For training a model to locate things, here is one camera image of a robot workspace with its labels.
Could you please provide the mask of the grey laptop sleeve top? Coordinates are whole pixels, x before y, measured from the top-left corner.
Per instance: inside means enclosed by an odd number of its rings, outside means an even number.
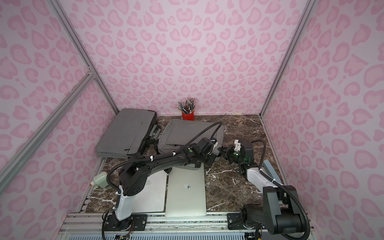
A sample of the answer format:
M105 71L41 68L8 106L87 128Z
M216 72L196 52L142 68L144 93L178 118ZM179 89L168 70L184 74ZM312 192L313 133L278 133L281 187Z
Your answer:
M151 110L122 109L96 146L102 158L128 159L143 154L148 145L157 147L161 126Z

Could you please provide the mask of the grey laptop bag with strap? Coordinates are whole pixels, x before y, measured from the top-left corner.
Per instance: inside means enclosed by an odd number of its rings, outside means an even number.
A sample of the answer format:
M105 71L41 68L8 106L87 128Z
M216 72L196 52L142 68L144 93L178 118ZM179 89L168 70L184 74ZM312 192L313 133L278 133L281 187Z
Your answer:
M205 166L210 167L220 158L218 148L224 141L224 127L221 124L173 119L160 136L158 150L161 154L173 153L184 145L198 144L203 138L216 145L208 159L203 161Z

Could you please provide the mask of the blue green stapler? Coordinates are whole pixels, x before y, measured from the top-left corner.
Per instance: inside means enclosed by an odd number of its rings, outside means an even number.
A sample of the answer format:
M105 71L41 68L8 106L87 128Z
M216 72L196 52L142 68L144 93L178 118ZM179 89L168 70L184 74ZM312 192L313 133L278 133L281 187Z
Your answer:
M278 176L276 170L268 160L263 161L263 170L269 175L272 179L275 179L278 183L282 183L280 177Z

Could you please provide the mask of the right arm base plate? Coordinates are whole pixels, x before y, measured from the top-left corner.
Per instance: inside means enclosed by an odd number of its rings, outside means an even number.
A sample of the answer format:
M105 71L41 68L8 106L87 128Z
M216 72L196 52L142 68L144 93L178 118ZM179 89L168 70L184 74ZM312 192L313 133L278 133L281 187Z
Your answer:
M228 230L246 230L245 219L242 213L227 214Z

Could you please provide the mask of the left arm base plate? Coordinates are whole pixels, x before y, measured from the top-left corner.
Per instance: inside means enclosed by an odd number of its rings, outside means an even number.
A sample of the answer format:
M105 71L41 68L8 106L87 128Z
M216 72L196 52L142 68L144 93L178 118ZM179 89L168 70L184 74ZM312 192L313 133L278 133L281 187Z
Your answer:
M103 224L103 230L109 232L117 231L144 231L148 215L132 214L124 220L118 220L116 214L108 215Z

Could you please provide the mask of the bundle of pencils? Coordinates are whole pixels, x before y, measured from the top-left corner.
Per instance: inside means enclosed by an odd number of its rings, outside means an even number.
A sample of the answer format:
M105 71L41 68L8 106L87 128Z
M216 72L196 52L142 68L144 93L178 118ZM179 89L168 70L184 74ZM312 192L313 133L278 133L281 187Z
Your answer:
M179 101L177 103L177 108L183 113L183 114L191 114L194 112L196 108L195 99L194 98L186 98L184 102Z

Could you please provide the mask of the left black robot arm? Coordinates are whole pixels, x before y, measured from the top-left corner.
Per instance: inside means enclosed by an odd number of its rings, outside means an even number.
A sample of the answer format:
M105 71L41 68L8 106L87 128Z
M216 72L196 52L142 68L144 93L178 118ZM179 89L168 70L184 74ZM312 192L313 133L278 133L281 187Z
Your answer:
M211 124L171 153L148 158L137 153L114 166L108 172L106 181L116 190L118 201L115 208L106 210L102 215L102 239L106 238L106 231L134 229L132 201L144 189L149 176L160 171L170 172L174 167L193 165L198 169L201 165L211 166L216 158L213 151L218 144L215 134L222 125L222 122Z

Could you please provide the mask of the red pencil cup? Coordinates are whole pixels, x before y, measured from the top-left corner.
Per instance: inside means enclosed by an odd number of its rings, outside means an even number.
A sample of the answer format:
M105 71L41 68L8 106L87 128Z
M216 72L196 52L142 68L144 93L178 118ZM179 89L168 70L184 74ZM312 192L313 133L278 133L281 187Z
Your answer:
M195 120L195 114L194 114L194 112L191 112L188 114L182 113L182 119L186 120L186 121L194 121Z

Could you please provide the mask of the aluminium front rail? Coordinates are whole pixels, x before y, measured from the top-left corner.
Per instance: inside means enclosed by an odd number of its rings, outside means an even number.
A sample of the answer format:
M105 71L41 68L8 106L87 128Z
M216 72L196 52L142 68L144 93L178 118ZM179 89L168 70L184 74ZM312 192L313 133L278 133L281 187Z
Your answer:
M167 218L165 213L146 213L144 231L105 232L105 240L252 240L254 229L228 230L228 212L211 212L203 217ZM102 214L68 214L58 240L103 240Z

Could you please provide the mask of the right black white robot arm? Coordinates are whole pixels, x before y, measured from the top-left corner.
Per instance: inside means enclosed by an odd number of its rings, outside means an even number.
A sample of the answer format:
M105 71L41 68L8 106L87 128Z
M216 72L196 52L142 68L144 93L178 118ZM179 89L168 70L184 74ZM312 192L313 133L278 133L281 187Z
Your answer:
M240 174L263 194L263 205L244 205L241 221L244 228L255 230L255 239L262 239L263 230L288 240L307 240L311 234L310 219L292 185L282 185L263 169L267 144L263 140L240 142L220 147L219 152L229 164L237 164Z

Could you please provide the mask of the silver apple laptop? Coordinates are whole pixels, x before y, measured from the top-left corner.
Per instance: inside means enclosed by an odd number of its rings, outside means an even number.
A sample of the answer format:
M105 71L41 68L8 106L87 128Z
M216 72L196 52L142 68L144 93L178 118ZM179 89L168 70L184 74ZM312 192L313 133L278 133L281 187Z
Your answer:
M169 173L167 218L202 217L207 214L204 165L174 167Z
M135 195L133 213L157 213L165 209L167 173L157 172L148 177L144 189Z

